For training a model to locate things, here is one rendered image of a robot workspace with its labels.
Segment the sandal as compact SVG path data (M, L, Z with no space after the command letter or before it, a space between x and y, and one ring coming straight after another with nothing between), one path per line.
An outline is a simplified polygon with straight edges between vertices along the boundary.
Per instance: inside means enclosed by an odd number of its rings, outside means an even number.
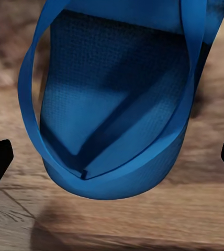
M20 68L18 99L50 178L96 200L158 185L178 158L223 18L224 0L47 0ZM49 26L39 129L32 70Z

